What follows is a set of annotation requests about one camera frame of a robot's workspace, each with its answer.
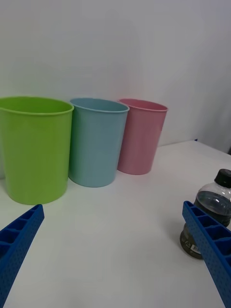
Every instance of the white wall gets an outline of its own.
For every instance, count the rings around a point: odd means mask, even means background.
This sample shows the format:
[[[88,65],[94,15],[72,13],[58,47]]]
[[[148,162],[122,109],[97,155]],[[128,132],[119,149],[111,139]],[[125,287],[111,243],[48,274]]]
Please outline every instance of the white wall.
[[[169,107],[162,144],[229,147],[210,132],[231,115],[230,15],[230,0],[2,0],[0,96],[144,98]]]

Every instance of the lime green bucket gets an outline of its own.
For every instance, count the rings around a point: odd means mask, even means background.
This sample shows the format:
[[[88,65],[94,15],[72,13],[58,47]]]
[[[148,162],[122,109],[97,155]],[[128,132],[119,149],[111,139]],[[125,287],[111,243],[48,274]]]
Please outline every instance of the lime green bucket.
[[[74,107],[40,97],[0,99],[0,146],[9,196],[35,205],[67,186]]]

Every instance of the black bottle cap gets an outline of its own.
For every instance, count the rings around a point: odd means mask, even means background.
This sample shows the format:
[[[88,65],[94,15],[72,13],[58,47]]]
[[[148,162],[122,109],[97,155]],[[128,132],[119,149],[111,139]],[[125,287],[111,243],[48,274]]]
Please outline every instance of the black bottle cap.
[[[220,169],[214,181],[220,186],[231,188],[231,171]]]

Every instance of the light blue cup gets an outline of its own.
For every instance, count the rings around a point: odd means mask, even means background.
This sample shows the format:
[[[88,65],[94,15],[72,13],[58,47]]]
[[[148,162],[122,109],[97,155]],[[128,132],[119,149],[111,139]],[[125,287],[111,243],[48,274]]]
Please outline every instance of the light blue cup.
[[[94,99],[72,99],[69,177],[82,186],[114,181],[129,107]]]

